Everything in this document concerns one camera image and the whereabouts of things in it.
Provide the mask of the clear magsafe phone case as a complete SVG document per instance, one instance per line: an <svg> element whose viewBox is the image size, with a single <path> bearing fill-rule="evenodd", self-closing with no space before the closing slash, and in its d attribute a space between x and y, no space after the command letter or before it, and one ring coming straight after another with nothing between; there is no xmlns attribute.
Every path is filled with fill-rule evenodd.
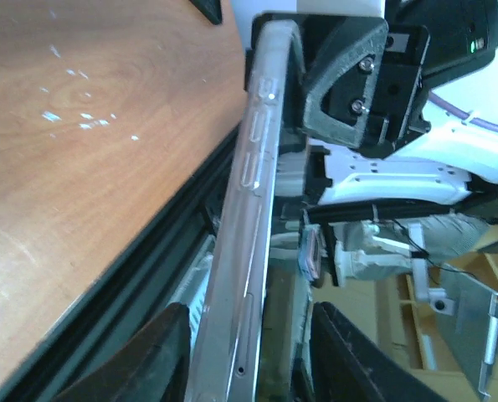
<svg viewBox="0 0 498 402"><path fill-rule="evenodd" d="M289 62L305 71L302 41L291 19L264 24L254 53L187 401L252 401L271 239L275 174Z"/></svg>

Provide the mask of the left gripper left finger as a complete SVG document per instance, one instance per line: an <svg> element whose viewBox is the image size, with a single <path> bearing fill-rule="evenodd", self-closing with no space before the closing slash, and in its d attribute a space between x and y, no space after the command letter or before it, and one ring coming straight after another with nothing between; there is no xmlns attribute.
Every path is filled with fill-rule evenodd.
<svg viewBox="0 0 498 402"><path fill-rule="evenodd" d="M190 363L187 306L175 302L56 401L183 401Z"/></svg>

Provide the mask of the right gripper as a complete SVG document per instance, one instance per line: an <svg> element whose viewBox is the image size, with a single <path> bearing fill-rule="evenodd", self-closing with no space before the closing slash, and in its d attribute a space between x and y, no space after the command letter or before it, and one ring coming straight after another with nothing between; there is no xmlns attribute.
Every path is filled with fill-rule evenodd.
<svg viewBox="0 0 498 402"><path fill-rule="evenodd" d="M384 18L339 17L305 75L302 128L364 157L390 156L409 134L428 46L423 26L388 32Z"/></svg>

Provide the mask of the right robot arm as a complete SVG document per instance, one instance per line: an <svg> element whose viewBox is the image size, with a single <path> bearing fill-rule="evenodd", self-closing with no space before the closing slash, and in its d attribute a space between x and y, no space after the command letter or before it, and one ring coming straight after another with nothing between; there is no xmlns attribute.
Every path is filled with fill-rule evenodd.
<svg viewBox="0 0 498 402"><path fill-rule="evenodd" d="M453 205L498 188L498 127L434 95L490 64L496 1L389 1L382 16L267 12L293 27L274 194Z"/></svg>

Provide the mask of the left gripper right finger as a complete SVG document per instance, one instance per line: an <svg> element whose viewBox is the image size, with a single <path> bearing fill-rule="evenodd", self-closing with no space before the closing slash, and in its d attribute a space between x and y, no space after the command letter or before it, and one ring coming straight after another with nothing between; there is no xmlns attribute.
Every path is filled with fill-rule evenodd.
<svg viewBox="0 0 498 402"><path fill-rule="evenodd" d="M312 308L310 355L316 401L444 400L390 359L327 301Z"/></svg>

